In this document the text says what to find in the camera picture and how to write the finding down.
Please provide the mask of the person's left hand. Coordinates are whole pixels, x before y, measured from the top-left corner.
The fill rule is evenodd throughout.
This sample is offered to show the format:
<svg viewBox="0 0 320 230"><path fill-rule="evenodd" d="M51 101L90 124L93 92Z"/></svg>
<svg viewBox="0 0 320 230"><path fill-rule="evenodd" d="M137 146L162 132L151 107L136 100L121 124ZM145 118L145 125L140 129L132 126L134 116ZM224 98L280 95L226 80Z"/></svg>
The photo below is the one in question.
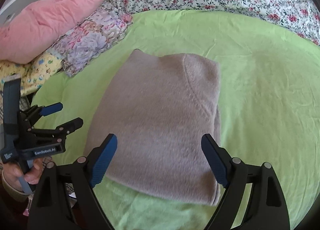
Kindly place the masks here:
<svg viewBox="0 0 320 230"><path fill-rule="evenodd" d="M32 169L23 174L19 165L15 163L3 164L3 175L7 183L15 190L20 192L23 191L22 186L19 182L19 177L24 177L25 181L29 184L38 184L41 174L43 172L43 158L37 158L33 161Z"/></svg>

